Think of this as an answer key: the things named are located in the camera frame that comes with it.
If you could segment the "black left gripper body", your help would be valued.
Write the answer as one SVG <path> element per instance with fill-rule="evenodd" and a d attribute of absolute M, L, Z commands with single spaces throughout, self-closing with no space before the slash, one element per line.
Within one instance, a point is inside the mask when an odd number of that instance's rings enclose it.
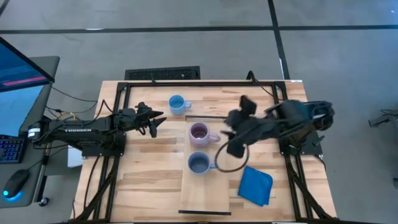
<path fill-rule="evenodd" d="M 144 129 L 148 126 L 147 113 L 137 114 L 133 108 L 124 108 L 116 112 L 116 127 L 122 131 Z"/>

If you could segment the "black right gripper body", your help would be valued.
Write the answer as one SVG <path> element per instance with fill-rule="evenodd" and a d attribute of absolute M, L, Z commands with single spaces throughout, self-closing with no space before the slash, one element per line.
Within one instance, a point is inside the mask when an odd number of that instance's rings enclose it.
<path fill-rule="evenodd" d="M 236 139 L 230 141 L 226 151 L 234 157 L 243 157 L 245 146 L 274 136 L 274 122 L 270 119 L 249 118 L 231 129 Z"/>

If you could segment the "light blue mug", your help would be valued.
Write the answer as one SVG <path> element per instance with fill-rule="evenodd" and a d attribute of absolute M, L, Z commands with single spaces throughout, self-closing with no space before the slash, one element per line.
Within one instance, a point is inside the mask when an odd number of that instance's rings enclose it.
<path fill-rule="evenodd" d="M 173 95 L 169 98 L 169 108 L 173 115 L 183 115 L 191 107 L 192 103 L 185 101 L 181 95 Z"/>

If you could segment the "lilac mug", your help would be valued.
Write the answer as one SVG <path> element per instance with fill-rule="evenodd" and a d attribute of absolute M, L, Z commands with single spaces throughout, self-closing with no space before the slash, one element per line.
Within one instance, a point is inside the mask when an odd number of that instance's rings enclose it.
<path fill-rule="evenodd" d="M 189 140 L 192 146 L 207 147 L 207 145 L 220 142 L 221 138 L 218 134 L 212 133 L 206 123 L 193 123 L 188 131 Z"/>

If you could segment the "grey-blue mug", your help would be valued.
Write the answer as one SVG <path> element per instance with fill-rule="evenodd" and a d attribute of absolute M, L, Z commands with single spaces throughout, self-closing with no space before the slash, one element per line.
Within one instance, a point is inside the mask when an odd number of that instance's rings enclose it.
<path fill-rule="evenodd" d="M 198 175 L 204 175 L 211 169 L 217 169 L 217 166 L 210 161 L 208 154 L 204 152 L 194 152 L 188 158 L 188 168 Z"/>

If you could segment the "black floor vent grille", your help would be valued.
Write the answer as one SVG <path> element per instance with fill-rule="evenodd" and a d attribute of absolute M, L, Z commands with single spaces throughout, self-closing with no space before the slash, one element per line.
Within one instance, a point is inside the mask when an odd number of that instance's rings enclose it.
<path fill-rule="evenodd" d="M 200 67 L 165 67 L 126 70 L 125 80 L 200 80 Z"/>

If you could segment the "blue cloth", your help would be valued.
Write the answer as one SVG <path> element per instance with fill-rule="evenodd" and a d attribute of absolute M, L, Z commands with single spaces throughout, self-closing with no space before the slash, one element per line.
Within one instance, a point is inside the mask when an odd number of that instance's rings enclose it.
<path fill-rule="evenodd" d="M 273 178 L 264 172 L 246 166 L 240 181 L 238 196 L 263 207 L 269 204 Z"/>

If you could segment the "wooden tray board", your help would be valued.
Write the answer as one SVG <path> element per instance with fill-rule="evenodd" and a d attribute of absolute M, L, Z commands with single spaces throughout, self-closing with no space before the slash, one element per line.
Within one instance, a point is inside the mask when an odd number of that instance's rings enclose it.
<path fill-rule="evenodd" d="M 203 123 L 207 126 L 205 135 L 208 141 L 204 146 L 194 144 L 190 140 L 192 128 Z M 214 156 L 218 149 L 228 138 L 220 131 L 225 128 L 221 119 L 200 119 L 187 118 L 182 174 L 181 206 L 178 209 L 181 213 L 220 215 L 231 214 L 229 209 L 229 180 L 228 175 L 216 168 L 208 169 L 204 174 L 194 173 L 188 165 L 189 157 L 202 152 L 214 163 Z"/>

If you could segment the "white paper sheet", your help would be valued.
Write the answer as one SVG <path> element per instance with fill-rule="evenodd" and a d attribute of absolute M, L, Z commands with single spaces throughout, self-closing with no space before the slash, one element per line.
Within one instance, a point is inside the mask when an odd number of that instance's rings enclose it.
<path fill-rule="evenodd" d="M 68 146 L 68 159 L 67 159 L 67 167 L 74 168 L 83 165 L 83 156 L 82 152 L 79 149 L 76 149 L 72 146 Z"/>

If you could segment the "computer monitor blue screen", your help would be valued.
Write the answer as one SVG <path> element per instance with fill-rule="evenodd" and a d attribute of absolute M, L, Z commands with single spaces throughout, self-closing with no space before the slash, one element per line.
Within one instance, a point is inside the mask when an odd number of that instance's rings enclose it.
<path fill-rule="evenodd" d="M 54 81 L 0 37 L 0 135 L 18 136 L 43 86 Z"/>

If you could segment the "backlit keyboard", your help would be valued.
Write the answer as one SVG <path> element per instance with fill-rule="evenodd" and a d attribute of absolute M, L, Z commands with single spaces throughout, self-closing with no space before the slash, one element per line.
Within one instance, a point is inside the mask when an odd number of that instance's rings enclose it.
<path fill-rule="evenodd" d="M 18 164 L 22 162 L 26 149 L 24 136 L 12 137 L 0 135 L 0 164 Z"/>

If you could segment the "black computer mouse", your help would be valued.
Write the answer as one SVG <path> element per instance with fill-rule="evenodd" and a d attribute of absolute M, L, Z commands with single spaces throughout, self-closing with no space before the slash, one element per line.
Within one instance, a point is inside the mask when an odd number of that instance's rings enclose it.
<path fill-rule="evenodd" d="M 2 191 L 2 195 L 5 196 L 6 199 L 16 198 L 20 194 L 28 178 L 29 171 L 27 169 L 17 170 L 7 180 Z"/>

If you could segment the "black table frame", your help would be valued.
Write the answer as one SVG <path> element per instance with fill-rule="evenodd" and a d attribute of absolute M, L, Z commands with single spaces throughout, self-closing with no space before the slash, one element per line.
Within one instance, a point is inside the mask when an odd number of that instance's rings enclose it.
<path fill-rule="evenodd" d="M 182 95 L 192 103 L 188 110 L 191 118 L 221 119 L 239 106 L 241 95 L 257 103 L 257 114 L 274 104 L 274 98 L 306 101 L 304 86 L 300 82 L 276 81 L 253 85 L 247 80 L 211 81 L 177 80 L 170 85 L 164 81 L 151 85 L 135 82 L 129 91 L 118 91 L 118 83 L 105 81 L 99 99 L 109 104 L 128 102 L 131 106 L 143 101 L 167 118 L 157 130 L 157 137 L 141 135 L 137 131 L 127 134 L 126 149 L 119 161 L 114 189 L 111 222 L 271 222 L 292 221 L 295 218 L 285 159 L 275 139 L 258 142 L 250 147 L 245 157 L 248 164 L 273 178 L 268 205 L 260 207 L 238 196 L 242 173 L 234 168 L 241 165 L 225 152 L 220 164 L 227 169 L 229 180 L 228 216 L 188 214 L 179 212 L 181 206 L 182 174 L 185 146 L 186 119 L 174 116 L 168 107 L 172 95 Z"/>

